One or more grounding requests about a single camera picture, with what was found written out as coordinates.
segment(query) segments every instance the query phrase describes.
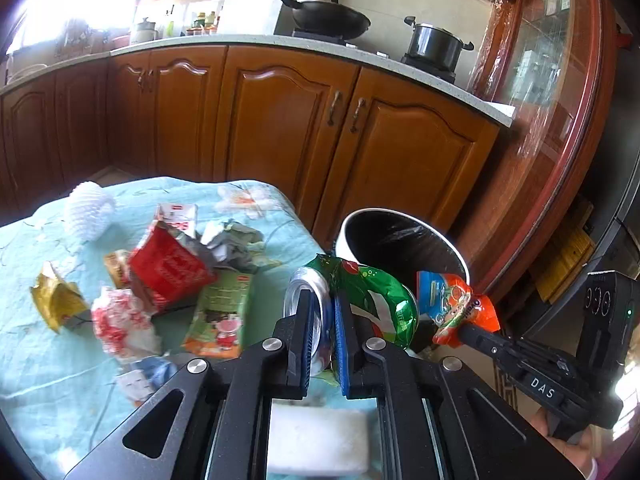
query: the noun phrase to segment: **trash bin rim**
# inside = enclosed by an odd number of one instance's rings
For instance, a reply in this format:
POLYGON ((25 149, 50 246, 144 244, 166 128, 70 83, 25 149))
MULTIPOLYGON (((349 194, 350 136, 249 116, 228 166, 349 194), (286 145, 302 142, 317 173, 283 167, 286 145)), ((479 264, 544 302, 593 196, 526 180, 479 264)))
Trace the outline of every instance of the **trash bin rim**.
POLYGON ((357 211, 354 211, 353 213, 350 213, 347 216, 347 218, 345 218, 342 221, 342 225, 340 226, 340 232, 338 233, 338 238, 337 238, 336 243, 335 243, 335 255, 336 256, 338 256, 339 258, 343 258, 345 260, 351 260, 352 262, 356 262, 357 264, 361 263, 356 259, 354 254, 351 252, 351 248, 349 247, 349 245, 347 243, 346 227, 347 227, 347 224, 350 222, 352 217, 354 217, 354 216, 356 216, 356 215, 358 215, 360 213, 364 213, 364 212, 368 212, 368 211, 380 211, 380 212, 385 212, 385 213, 396 214, 396 215, 399 215, 399 216, 404 216, 405 218, 408 218, 409 220, 413 220, 414 222, 426 227, 429 231, 434 233, 438 238, 440 238, 444 243, 446 243, 449 246, 449 248, 454 252, 454 254, 458 257, 458 259, 462 263, 462 267, 465 269, 465 275, 463 277, 464 277, 467 285, 469 284, 469 282, 470 282, 469 269, 466 266, 465 259, 462 257, 460 252, 458 252, 458 250, 454 247, 454 245, 444 237, 443 234, 438 232, 436 229, 431 227, 426 222, 423 222, 422 220, 417 219, 415 216, 411 216, 411 215, 408 215, 407 213, 402 213, 400 211, 395 211, 393 209, 385 209, 385 208, 382 208, 382 207, 367 207, 367 208, 364 208, 364 209, 358 209, 357 211))

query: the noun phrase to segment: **human hand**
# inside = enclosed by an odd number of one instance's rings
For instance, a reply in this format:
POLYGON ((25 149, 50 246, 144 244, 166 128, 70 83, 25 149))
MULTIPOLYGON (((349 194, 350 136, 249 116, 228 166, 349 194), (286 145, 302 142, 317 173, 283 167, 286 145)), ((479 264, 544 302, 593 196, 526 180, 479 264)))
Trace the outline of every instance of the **human hand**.
POLYGON ((540 408, 536 414, 531 417, 529 423, 545 437, 564 457, 576 466, 580 472, 587 478, 591 473, 591 443, 593 441, 593 434, 591 428, 588 426, 586 430, 582 432, 580 442, 577 446, 568 444, 564 440, 559 440, 549 436, 549 426, 546 423, 546 410, 540 408))

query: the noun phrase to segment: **green snack bag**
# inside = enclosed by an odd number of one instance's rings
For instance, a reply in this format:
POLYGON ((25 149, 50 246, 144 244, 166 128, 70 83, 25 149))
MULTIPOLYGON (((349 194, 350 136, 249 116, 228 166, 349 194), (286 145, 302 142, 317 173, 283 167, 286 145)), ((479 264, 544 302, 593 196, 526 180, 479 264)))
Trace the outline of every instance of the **green snack bag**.
POLYGON ((332 292, 347 293, 351 311, 369 319, 380 337, 407 348, 418 327, 412 294, 384 270, 318 254, 305 267, 324 276, 332 292))
POLYGON ((196 355, 233 359, 240 355, 242 324, 253 276, 216 269, 204 286, 182 346, 196 355))

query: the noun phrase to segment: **black pot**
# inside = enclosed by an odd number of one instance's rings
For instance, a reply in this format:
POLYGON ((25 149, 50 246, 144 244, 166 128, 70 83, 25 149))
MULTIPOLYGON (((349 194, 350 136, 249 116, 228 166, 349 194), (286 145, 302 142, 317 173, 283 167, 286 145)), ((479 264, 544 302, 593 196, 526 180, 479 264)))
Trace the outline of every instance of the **black pot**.
POLYGON ((448 30, 427 23, 415 23, 415 16, 407 16, 404 22, 414 28, 406 54, 440 70, 455 72, 460 52, 475 48, 473 43, 463 43, 448 30))
POLYGON ((293 9, 296 25, 315 34, 353 40, 371 26, 369 18, 361 12, 338 3, 338 0, 281 0, 293 9))

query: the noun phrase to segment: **gas burner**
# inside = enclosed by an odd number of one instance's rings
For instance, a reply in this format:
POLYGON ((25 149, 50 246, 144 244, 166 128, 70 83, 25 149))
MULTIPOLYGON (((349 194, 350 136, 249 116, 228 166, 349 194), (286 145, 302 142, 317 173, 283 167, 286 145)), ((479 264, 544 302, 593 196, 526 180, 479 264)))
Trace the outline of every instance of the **gas burner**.
POLYGON ((440 70, 439 68, 433 66, 428 61, 423 61, 421 59, 416 59, 415 57, 407 56, 406 54, 401 60, 405 65, 413 66, 414 68, 418 68, 423 70, 426 73, 439 77, 440 79, 444 79, 447 83, 453 84, 456 80, 455 72, 447 72, 446 70, 440 70))
POLYGON ((325 41, 327 43, 333 43, 338 45, 346 45, 347 42, 342 37, 338 36, 325 36, 324 34, 318 34, 316 32, 309 32, 308 30, 302 30, 297 28, 293 31, 292 36, 294 38, 303 38, 305 40, 325 41))

